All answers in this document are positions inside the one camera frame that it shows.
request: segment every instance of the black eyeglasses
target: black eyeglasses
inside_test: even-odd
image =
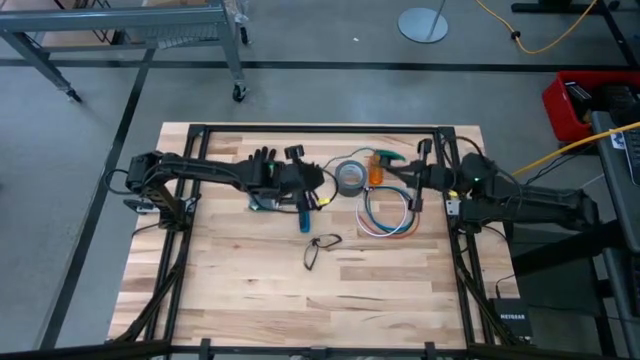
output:
[[[307,245],[307,248],[304,250],[304,267],[311,271],[318,258],[318,251],[320,251],[321,248],[330,248],[340,242],[342,242],[342,237],[336,234],[325,234],[311,239],[309,245]]]

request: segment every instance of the round metal base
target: round metal base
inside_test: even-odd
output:
[[[431,9],[412,8],[407,9],[398,18],[398,29],[408,39],[419,43],[434,43],[442,40],[449,31],[447,20],[440,15],[433,33],[429,37],[429,31],[438,13]]]

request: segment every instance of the cable bundle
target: cable bundle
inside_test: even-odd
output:
[[[391,226],[384,225],[379,221],[377,221],[376,218],[373,216],[373,212],[371,211],[370,194],[377,190],[394,191],[402,199],[404,215],[402,216],[402,220],[397,226],[391,227]],[[408,207],[409,207],[409,201],[411,201],[411,196],[406,191],[394,186],[378,186],[373,188],[367,188],[365,189],[363,200],[364,200],[365,212],[369,217],[369,221],[373,225],[367,223],[364,220],[364,218],[360,215],[359,203],[356,203],[356,221],[358,222],[358,226],[360,226],[360,228],[367,234],[377,238],[402,239],[402,238],[411,236],[418,229],[418,226],[420,224],[420,214],[411,212],[411,215],[409,215]]]

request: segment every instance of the metal cart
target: metal cart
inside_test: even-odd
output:
[[[76,0],[72,9],[58,0],[55,4],[60,10],[0,11],[0,36],[70,99],[82,101],[50,61],[52,52],[217,45],[224,49],[234,80],[233,99],[241,102],[246,95],[237,38],[247,44],[247,33],[229,19],[223,0],[133,8],[112,8],[108,0]],[[44,46],[38,41],[43,33],[60,31],[93,32],[98,45]]]

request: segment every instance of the blue object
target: blue object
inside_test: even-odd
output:
[[[298,213],[298,221],[300,222],[300,232],[308,233],[311,231],[311,216],[308,211]]]
[[[404,196],[405,199],[407,200],[411,200],[411,195],[409,195],[406,191],[397,188],[395,186],[376,186],[374,189],[376,190],[392,190],[395,192],[400,193],[402,196]],[[395,227],[390,227],[390,226],[386,226],[384,224],[379,223],[378,221],[376,221],[376,219],[373,217],[373,213],[371,211],[371,200],[369,198],[369,194],[366,193],[365,194],[365,210],[367,212],[367,215],[369,215],[369,218],[371,219],[371,221],[378,227],[380,228],[380,230],[385,231],[387,233],[392,232],[393,230],[395,230]],[[407,225],[403,226],[400,228],[400,230],[398,230],[396,233],[397,234],[402,234],[404,232],[407,232],[409,229],[411,229],[411,226],[413,226],[413,221],[416,218],[416,214],[412,213],[413,216],[411,217],[411,220],[409,221],[409,223],[407,223]]]

